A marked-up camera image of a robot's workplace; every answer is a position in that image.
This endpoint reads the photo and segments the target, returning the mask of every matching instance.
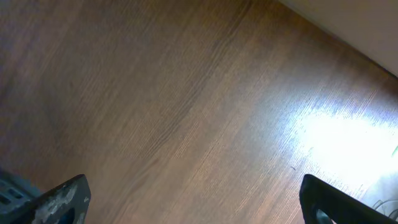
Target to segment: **white wall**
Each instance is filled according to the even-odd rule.
[[[398,76],[398,0],[280,0]]]

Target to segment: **wooden surface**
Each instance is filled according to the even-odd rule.
[[[397,78],[277,2],[0,4],[0,165],[86,174],[87,223],[302,223],[396,148]]]

